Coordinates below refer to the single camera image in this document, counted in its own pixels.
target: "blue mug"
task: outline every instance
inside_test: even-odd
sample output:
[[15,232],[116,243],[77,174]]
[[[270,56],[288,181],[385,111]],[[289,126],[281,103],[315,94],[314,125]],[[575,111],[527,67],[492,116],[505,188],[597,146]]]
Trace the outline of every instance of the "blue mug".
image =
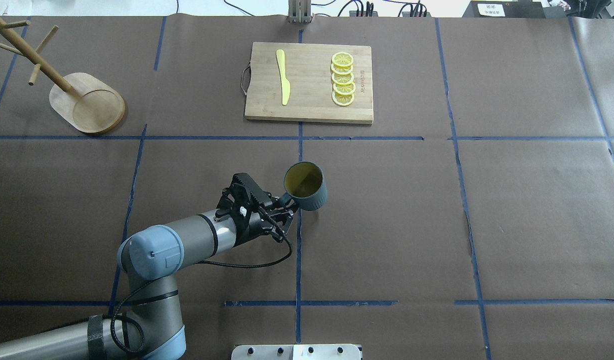
[[313,212],[327,202],[327,185],[320,166],[310,161],[293,164],[284,174],[284,193],[280,203],[284,207],[293,199],[302,210]]

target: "wooden cutting board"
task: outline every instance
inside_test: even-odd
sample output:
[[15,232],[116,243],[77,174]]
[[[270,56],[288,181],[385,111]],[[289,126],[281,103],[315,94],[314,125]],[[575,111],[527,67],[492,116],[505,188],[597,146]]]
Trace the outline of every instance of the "wooden cutting board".
[[[280,73],[275,52],[284,50],[286,77],[291,83],[287,105],[282,105]],[[331,57],[353,55],[355,100],[339,106],[331,98]],[[245,119],[312,121],[319,123],[373,123],[371,47],[319,43],[255,42],[251,51],[251,82]]]

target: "yellow knife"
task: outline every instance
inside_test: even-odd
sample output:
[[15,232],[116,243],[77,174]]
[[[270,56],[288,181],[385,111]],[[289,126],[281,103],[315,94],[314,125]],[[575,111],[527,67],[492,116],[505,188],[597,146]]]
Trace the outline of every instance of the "yellow knife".
[[284,73],[284,50],[279,48],[275,52],[275,58],[278,60],[278,69],[280,69],[280,85],[282,86],[282,105],[289,102],[289,94],[291,93],[291,83],[287,80]]

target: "lemon slice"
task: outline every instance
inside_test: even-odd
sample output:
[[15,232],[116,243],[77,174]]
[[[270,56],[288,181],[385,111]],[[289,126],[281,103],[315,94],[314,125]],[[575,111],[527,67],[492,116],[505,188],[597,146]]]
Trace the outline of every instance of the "lemon slice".
[[351,71],[353,71],[353,65],[349,67],[340,67],[340,66],[335,66],[334,64],[331,64],[331,71],[334,74],[347,75],[347,74],[350,74]]
[[348,68],[353,64],[353,56],[348,52],[337,52],[331,57],[331,62],[340,68]]
[[347,85],[334,84],[334,91],[340,95],[352,95],[355,92],[355,84],[353,82]]
[[332,73],[331,80],[338,85],[348,85],[353,82],[353,73],[348,73],[347,75]]
[[340,95],[339,93],[332,91],[331,98],[336,103],[336,105],[340,105],[341,107],[347,107],[353,102],[353,94],[351,95]]

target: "wooden base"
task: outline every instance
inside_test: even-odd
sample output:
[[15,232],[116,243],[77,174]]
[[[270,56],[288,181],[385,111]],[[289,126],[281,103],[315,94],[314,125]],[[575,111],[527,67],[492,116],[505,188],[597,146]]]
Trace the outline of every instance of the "wooden base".
[[84,72],[70,73],[65,79],[73,88],[64,92],[54,85],[49,102],[74,128],[87,134],[101,134],[122,120],[126,105],[117,91]]

